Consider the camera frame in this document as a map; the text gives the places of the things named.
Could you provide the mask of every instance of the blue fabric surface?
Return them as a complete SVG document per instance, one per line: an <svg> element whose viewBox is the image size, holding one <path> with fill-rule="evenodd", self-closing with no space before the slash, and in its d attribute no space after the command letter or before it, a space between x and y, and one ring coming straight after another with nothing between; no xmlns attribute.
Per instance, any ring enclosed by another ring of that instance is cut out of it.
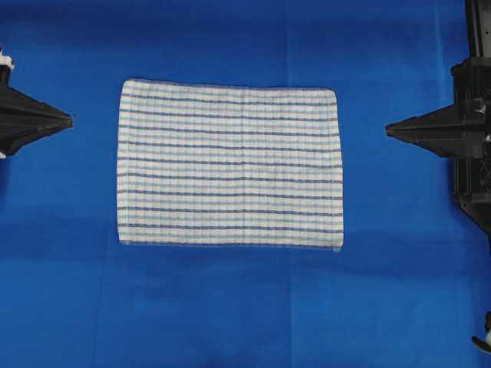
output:
<svg viewBox="0 0 491 368"><path fill-rule="evenodd" d="M452 103L463 1L6 0L0 44L75 123L0 162L0 366L489 366L486 237L448 162L384 135ZM118 244L128 77L335 90L343 250Z"/></svg>

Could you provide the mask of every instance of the white towel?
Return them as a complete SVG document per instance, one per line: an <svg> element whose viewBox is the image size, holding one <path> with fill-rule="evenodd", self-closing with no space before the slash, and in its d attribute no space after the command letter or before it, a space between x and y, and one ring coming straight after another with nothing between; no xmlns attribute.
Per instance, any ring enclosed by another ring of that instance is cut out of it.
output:
<svg viewBox="0 0 491 368"><path fill-rule="evenodd" d="M332 90L123 85L123 243L339 249L342 174Z"/></svg>

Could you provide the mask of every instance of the blue stripe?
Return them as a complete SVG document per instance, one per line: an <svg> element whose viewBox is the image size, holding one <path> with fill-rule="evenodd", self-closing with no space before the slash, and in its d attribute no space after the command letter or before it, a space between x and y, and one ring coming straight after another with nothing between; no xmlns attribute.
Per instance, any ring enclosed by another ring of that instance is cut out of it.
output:
<svg viewBox="0 0 491 368"><path fill-rule="evenodd" d="M166 140L172 140L172 141L201 141L201 142L218 142L218 143L233 143L233 144L265 144L265 145L270 145L270 144L280 144L284 146L297 146L298 144L301 145L306 145L306 146L339 146L339 143L335 140L326 140L322 139L319 141L309 141L309 142L302 142L298 141L296 138L293 138L291 140L289 139L283 139L283 140L269 140L269 139L261 139L261 138L256 138L252 140L245 140L243 138L225 138L223 136L193 136L191 134L189 135L184 135L184 136L177 136L176 134L168 134L166 133L165 135L162 134L136 134L136 133L124 133L120 132L119 139L120 140L127 140L130 138L134 138L137 141L141 140L150 140L150 141L166 141Z"/></svg>
<svg viewBox="0 0 491 368"><path fill-rule="evenodd" d="M120 122L121 121L130 121L130 122L138 122L138 123L165 123L165 124L176 124L175 120L162 120L159 118L152 118L152 119L145 119L142 117L120 117ZM180 121L179 125L199 125L199 126L214 126L214 127L233 127L234 123L233 122L227 122L227 123L220 123L219 121L212 121L212 122L201 122L201 121ZM285 124L282 123L281 125L278 124L264 124L264 123L256 123L252 124L250 122L236 122L237 127L253 127L253 128L264 128L264 129L275 129L275 128L292 128L292 129L305 129L305 130L320 130L320 129L330 129L330 128L338 128L338 119L324 122L324 123L318 123L315 125L300 125L300 124Z"/></svg>
<svg viewBox="0 0 491 368"><path fill-rule="evenodd" d="M205 173L215 173L215 174L246 174L246 175L256 175L256 174L269 174L271 176L287 176L287 175L297 175L297 176L321 176L321 177L329 177L329 176L341 176L342 171L335 171L335 169L330 170L330 171L324 171L320 169L307 169L303 171L289 171L289 170L284 170L284 169L204 169L201 167L173 167L173 166L167 166L167 167L153 167L153 166L141 166L141 165L123 165L119 166L119 170L121 174L124 173L124 171L130 170L130 169L135 169L135 170L145 170L145 171L155 171L159 173L195 173L195 174L205 174Z"/></svg>
<svg viewBox="0 0 491 368"><path fill-rule="evenodd" d="M170 92L173 94L201 94L203 96L224 96L225 94L223 92L218 92L218 93L213 93L213 92L206 92L203 89L204 88L209 88L213 90L224 90L228 95L234 96L234 97L251 97L246 96L245 92L246 91L255 91L258 93L264 93L264 92L285 92L285 91L291 91L291 92L333 92L333 90L330 90L329 88L326 87L250 87L250 86L229 86L229 85L224 85L224 84L190 84L190 83L178 83L178 82L170 82L168 80L148 80L144 78L130 78L128 81L133 81L137 82L136 86L128 87L125 86L126 89L131 89L131 90L145 90L145 91L163 91L163 92ZM149 84L149 87L141 87L144 84ZM162 89L162 88L155 88L155 87L150 87L151 85L158 85L161 87L171 87L171 89ZM196 90L178 90L177 88L172 88L172 87L196 87ZM241 94L232 94L232 91L235 90L240 90ZM282 96L279 94L278 96L265 96L263 95L258 95L258 98L324 98L327 99L326 96L320 95L320 96L308 96L308 95L300 95L300 94L292 94L292 95L285 95Z"/></svg>
<svg viewBox="0 0 491 368"><path fill-rule="evenodd" d="M131 128L135 130L160 130L164 132L179 132L179 133L205 133L205 134L235 134L244 136L316 136L316 137L329 137L329 136L339 136L339 133L284 133L284 132L241 132L237 130L226 131L226 130L205 130L205 129L180 129L180 128L164 128L164 127L154 127L154 126L138 126L131 124L120 124L122 128Z"/></svg>
<svg viewBox="0 0 491 368"><path fill-rule="evenodd" d="M189 238L189 239L244 239L244 235L214 235L214 234L162 234L162 233L152 233L152 232L119 232L120 236L148 236L148 237L159 237L159 238ZM321 242L324 244L340 242L343 240L342 236L340 237L329 237L329 238L314 238L314 237L302 237L302 236L284 236L284 235L247 235L245 239L281 239L281 240L299 240L304 242ZM154 241L131 241L134 243L149 243ZM165 244L165 241L155 241L154 243Z"/></svg>
<svg viewBox="0 0 491 368"><path fill-rule="evenodd" d="M275 211L270 209L156 209L154 207L118 207L118 211L151 211L151 212L190 212L190 213L269 213L275 215L301 215L342 217L342 213L330 212L301 212L301 211Z"/></svg>
<svg viewBox="0 0 491 368"><path fill-rule="evenodd" d="M150 215L118 215L119 219L126 219L126 220L135 220L135 219L141 219L141 220L157 220L157 221L216 221L216 222L244 222L244 218L238 217L238 218L230 218L230 217L225 217L225 218L213 218L210 217L209 214L203 214L202 218L197 218L196 214L194 214L192 217L173 217L173 216L150 216ZM311 224L311 225L324 225L324 226L331 226L331 225L343 225L342 221L332 221L330 219L326 219L324 221L317 221L317 220L296 220L293 218L248 218L247 222L286 222L286 223L291 223L291 224Z"/></svg>
<svg viewBox="0 0 491 368"><path fill-rule="evenodd" d="M249 178L247 176L240 176L236 178L213 178L209 176L174 176L174 175L150 175L150 174L140 174L138 172L126 172L124 174L117 174L120 176L132 176L140 178L151 178L151 179L172 179L172 180L219 180L225 182L235 182L235 181L257 181L257 182L303 182L311 184L342 184L342 180L317 180L317 179L277 179L277 178Z"/></svg>
<svg viewBox="0 0 491 368"><path fill-rule="evenodd" d="M192 163L199 165L225 165L225 166L276 166L276 167L309 167L312 169L340 169L342 165L310 165L307 163L251 163L248 161L201 161L194 159L141 159L138 157L118 157L118 160L143 161L148 163Z"/></svg>
<svg viewBox="0 0 491 368"><path fill-rule="evenodd" d="M139 187L145 187L145 188L162 188L162 184L160 183L152 183L152 182L134 182L127 180L128 178L122 177L121 183L119 185L129 185L129 186L139 186ZM331 188L325 188L324 186L322 187L314 187L314 188L302 188L299 186L254 186L250 185L250 182L245 182L241 183L238 186L213 186L210 184L206 185L198 185L198 184L184 184L184 183L179 183L179 184L172 184L171 182L168 182L165 184L166 187L171 187L171 188L179 188L179 189L184 189L184 188L191 188L191 189L217 189L217 190L247 190L247 189L258 189L258 190L268 190L272 192L283 192L283 191L299 191L299 192L333 192L333 193L342 193L343 189L341 187L341 184L337 184L336 187L331 187Z"/></svg>
<svg viewBox="0 0 491 368"><path fill-rule="evenodd" d="M150 147L176 147L176 148L213 148L220 150L265 150L265 151L290 151L290 152L316 152L316 153L333 153L341 152L341 148L334 149L315 149L315 148L291 148L291 147L246 147L246 146L220 146L210 144L173 144L173 143L148 143L136 142L132 140L119 140L119 144L134 144L135 146Z"/></svg>
<svg viewBox="0 0 491 368"><path fill-rule="evenodd" d="M118 190L117 193L148 194L155 196L193 196L193 197L266 197L285 199L320 199L320 200L342 200L343 197L331 197L326 195L283 195L265 193L196 193L196 192L161 192L154 190Z"/></svg>
<svg viewBox="0 0 491 368"><path fill-rule="evenodd" d="M205 113L205 112L218 112L218 113L240 113L241 115L233 115L233 116L242 116L244 113L253 113L256 114L259 113L270 113L273 115L288 115L288 114L301 114L303 116L308 116L310 115L311 118L317 117L317 119L325 119L326 116L332 117L332 115L335 115L337 113L336 110L334 109L328 109L327 105L325 105L326 108L324 109L317 109L317 110L285 110L285 109L277 109L277 110L260 110L260 109L245 109L244 107L241 107L239 109L234 109L234 108L225 108L225 107L203 107L203 106L197 106L197 105L169 105L169 104L164 104L164 103L156 103L154 100L153 101L135 101L135 100L123 100L121 99L120 102L120 110L123 110L125 108L130 108L130 109L140 109L142 107L145 108L157 108L159 110L162 109L167 109L167 110L186 110L188 112L193 112L193 113Z"/></svg>
<svg viewBox="0 0 491 368"><path fill-rule="evenodd" d="M219 158L219 157L224 157L224 158L244 158L245 155L242 153L235 154L235 153L210 153L210 154L205 154L205 153L189 153L189 152L162 152L161 150L157 151L150 151L148 149L124 149L124 148L119 148L119 153L149 153L151 155L162 155L162 156L200 156L200 157L207 157L207 156L212 156L213 158ZM341 161L341 156L339 157L329 157L329 156L318 156L318 157L307 157L307 156L285 156L285 155L253 155L251 153L248 153L247 158L250 159L278 159L280 161L283 160L288 160L288 159L295 159L295 160L306 160L306 161L316 161L316 160L321 160L321 161Z"/></svg>
<svg viewBox="0 0 491 368"><path fill-rule="evenodd" d="M176 91L174 90L169 90L168 91L170 94L174 94ZM185 92L183 94L195 94L193 92ZM164 100L164 101L178 101L178 102L198 102L198 103L206 103L206 104L231 104L231 105L260 105L260 106L309 106L309 107L327 107L327 106L336 106L335 102L326 102L326 103L302 103L302 102L262 102L262 101L255 101L255 102L238 102L238 101L231 101L231 100L204 100L204 99L199 99L199 98L175 98L175 97L159 97L159 96L148 96L148 95L142 95L142 94L125 94L122 93L121 96L125 97L138 97L138 98L144 98L144 99L149 99L149 100Z"/></svg>
<svg viewBox="0 0 491 368"><path fill-rule="evenodd" d="M249 116L235 116L235 115L214 115L208 113L160 113L156 111L142 111L132 109L120 109L123 113L141 113L143 115L157 115L159 117L202 117L206 119L238 119L238 120L261 120L261 121L310 121L310 122L325 122L334 121L336 118L327 117L324 119L311 119L311 118L297 118L297 117L249 117Z"/></svg>
<svg viewBox="0 0 491 368"><path fill-rule="evenodd" d="M176 201L171 201L169 199L161 199L161 200L155 200L155 199L141 199L141 198L125 198L124 199L126 202L130 203L150 203L154 205L212 205L212 206L218 206L218 207L223 207L223 206L228 206L228 205L234 205L234 206L244 206L245 204L248 206L252 205L257 205L258 207L292 207L296 209L339 209L342 211L343 206L342 205L332 205L331 203L325 203L322 205L305 205L304 203L291 203L291 202L244 202L243 199L239 199L238 202L220 202L220 201L215 201L215 202L197 202L197 201L183 201L183 200L176 200Z"/></svg>
<svg viewBox="0 0 491 368"><path fill-rule="evenodd" d="M342 234L342 230L325 230L319 228L291 228L275 226L190 226L190 225L150 225L118 224L120 228L181 228L183 230L267 230L278 232L318 232L322 234Z"/></svg>

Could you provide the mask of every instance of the striped towel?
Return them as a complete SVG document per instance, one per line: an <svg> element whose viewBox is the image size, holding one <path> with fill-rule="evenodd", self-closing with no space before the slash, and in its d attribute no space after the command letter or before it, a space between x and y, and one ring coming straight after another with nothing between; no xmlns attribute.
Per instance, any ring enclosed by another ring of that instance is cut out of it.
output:
<svg viewBox="0 0 491 368"><path fill-rule="evenodd" d="M332 90L124 83L123 243L340 248L342 179Z"/></svg>

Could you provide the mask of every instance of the blue backdrop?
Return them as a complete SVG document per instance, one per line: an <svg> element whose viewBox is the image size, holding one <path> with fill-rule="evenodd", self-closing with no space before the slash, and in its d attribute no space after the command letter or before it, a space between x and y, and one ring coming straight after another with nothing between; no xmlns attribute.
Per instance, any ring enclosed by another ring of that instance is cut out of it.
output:
<svg viewBox="0 0 491 368"><path fill-rule="evenodd" d="M463 3L4 0L11 85L75 128L0 162L0 366L489 366L486 237L448 162L384 134L453 102ZM341 253L118 244L129 77L334 89Z"/></svg>

